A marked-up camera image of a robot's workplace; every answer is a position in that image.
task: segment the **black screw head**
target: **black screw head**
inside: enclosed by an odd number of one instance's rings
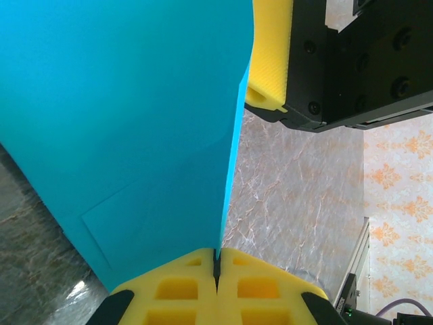
[[[410,27],[404,27],[399,30],[392,41],[392,46],[396,51],[404,49],[412,38],[412,29]]]
[[[308,54],[314,54],[316,53],[316,45],[312,41],[305,41],[304,43],[304,50]]]
[[[370,56],[367,53],[364,53],[362,56],[360,56],[357,60],[357,72],[363,72],[366,67],[368,66],[368,63],[370,62]]]
[[[367,97],[365,95],[358,96],[355,102],[355,112],[362,112],[367,106]]]
[[[394,80],[391,86],[391,96],[393,98],[402,98],[407,95],[411,82],[407,77],[399,77]]]
[[[318,114],[320,114],[320,111],[321,111],[321,107],[320,107],[319,103],[317,103],[317,102],[311,102],[309,104],[309,112],[312,115],[318,115]]]

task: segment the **marble floor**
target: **marble floor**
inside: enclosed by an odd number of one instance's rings
[[[328,23],[344,26],[350,6],[329,1]],[[303,133],[245,113],[225,246],[333,300],[362,225],[361,131]],[[108,294],[1,146],[0,273],[0,324],[85,324]]]

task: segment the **patterned wall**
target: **patterned wall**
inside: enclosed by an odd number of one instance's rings
[[[433,116],[365,132],[371,313],[409,297],[433,311]],[[396,312],[421,314],[401,305]]]

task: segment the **blue cardboard sheet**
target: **blue cardboard sheet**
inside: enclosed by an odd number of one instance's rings
[[[220,249],[251,0],[0,2],[0,142],[108,290]]]

